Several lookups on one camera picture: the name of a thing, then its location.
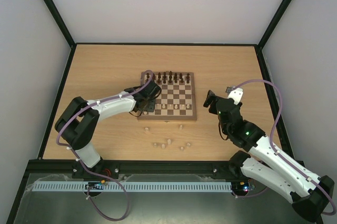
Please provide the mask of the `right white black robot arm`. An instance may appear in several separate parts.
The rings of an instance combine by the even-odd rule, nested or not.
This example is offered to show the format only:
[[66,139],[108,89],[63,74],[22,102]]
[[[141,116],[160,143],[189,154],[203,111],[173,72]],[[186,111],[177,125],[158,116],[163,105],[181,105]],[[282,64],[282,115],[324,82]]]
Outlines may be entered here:
[[244,120],[241,89],[226,98],[208,91],[204,107],[219,120],[220,136],[240,148],[230,159],[230,173],[257,180],[285,198],[306,221],[315,223],[333,196],[334,181],[306,169],[275,145],[256,124]]

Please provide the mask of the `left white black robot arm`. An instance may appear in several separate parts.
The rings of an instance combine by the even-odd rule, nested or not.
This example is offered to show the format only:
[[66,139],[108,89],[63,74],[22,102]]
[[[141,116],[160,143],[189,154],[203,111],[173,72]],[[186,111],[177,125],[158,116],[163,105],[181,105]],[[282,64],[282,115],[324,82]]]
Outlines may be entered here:
[[91,143],[97,124],[121,113],[143,111],[160,93],[160,86],[151,80],[102,99],[76,97],[55,123],[56,143],[70,149],[87,168],[93,168],[102,160]]

